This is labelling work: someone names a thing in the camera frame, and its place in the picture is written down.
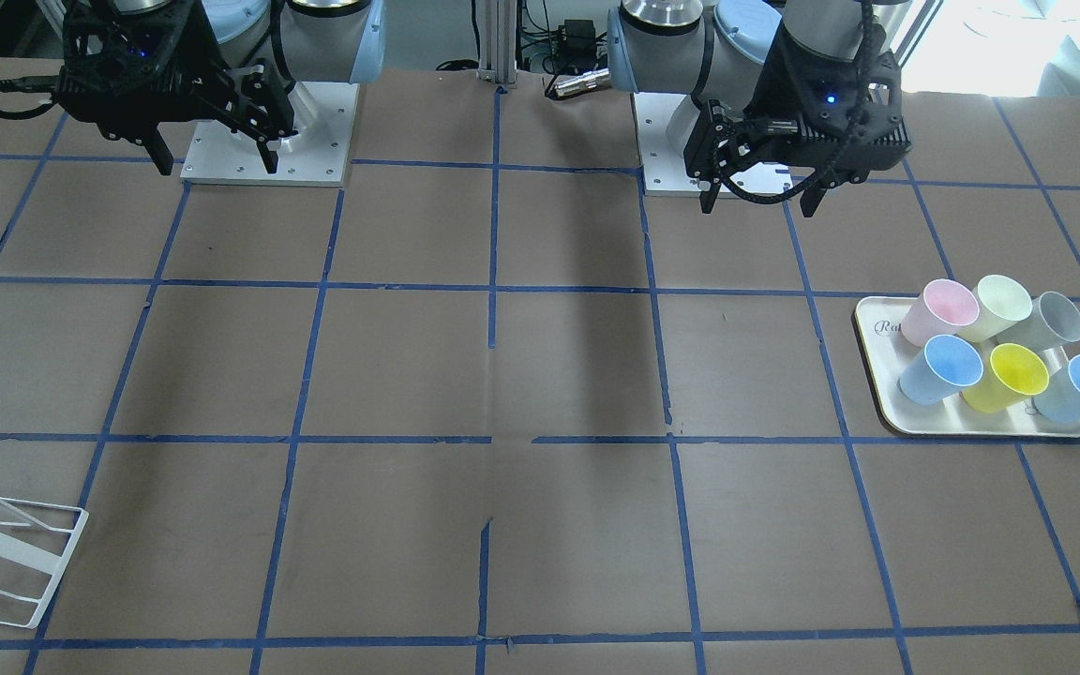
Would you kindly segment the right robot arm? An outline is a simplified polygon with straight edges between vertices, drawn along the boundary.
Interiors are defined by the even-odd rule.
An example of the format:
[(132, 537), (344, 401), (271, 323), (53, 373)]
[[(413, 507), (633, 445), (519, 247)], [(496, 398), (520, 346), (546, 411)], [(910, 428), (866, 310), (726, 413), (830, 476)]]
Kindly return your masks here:
[(76, 1), (52, 99), (197, 184), (339, 187), (359, 89), (384, 64), (382, 1)]

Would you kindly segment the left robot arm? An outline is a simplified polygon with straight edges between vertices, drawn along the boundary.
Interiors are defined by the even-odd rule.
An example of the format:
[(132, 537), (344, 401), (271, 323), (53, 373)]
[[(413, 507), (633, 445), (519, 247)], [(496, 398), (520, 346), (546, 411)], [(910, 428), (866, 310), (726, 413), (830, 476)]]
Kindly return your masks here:
[(889, 33), (905, 1), (622, 1), (608, 16), (612, 85), (683, 95), (674, 137), (711, 213), (721, 192), (773, 205), (824, 195), (913, 148)]

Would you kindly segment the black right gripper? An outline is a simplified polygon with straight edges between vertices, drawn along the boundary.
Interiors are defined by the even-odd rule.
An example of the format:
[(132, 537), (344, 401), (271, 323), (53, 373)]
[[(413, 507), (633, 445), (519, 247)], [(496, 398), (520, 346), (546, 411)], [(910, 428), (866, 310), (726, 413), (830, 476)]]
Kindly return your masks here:
[(145, 145), (159, 174), (174, 166), (159, 125), (195, 120), (257, 141), (264, 168), (276, 174), (279, 140), (294, 134), (286, 85), (270, 60), (229, 64), (202, 1), (136, 11), (76, 1), (63, 21), (63, 53), (54, 102), (108, 140)]

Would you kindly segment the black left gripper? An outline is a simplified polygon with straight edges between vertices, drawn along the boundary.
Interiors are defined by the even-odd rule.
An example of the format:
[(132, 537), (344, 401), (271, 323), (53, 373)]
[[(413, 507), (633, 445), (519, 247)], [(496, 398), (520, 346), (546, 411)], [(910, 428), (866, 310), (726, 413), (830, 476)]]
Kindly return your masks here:
[[(696, 89), (698, 116), (684, 148), (687, 175), (701, 183), (701, 213), (713, 212), (723, 189), (750, 203), (784, 203), (799, 195), (813, 218), (829, 189), (861, 184), (912, 151), (903, 113), (901, 69), (879, 43), (881, 24), (859, 24), (851, 60), (815, 55), (780, 27), (755, 93), (742, 110)], [(759, 163), (811, 170), (780, 195), (758, 195), (732, 175)]]

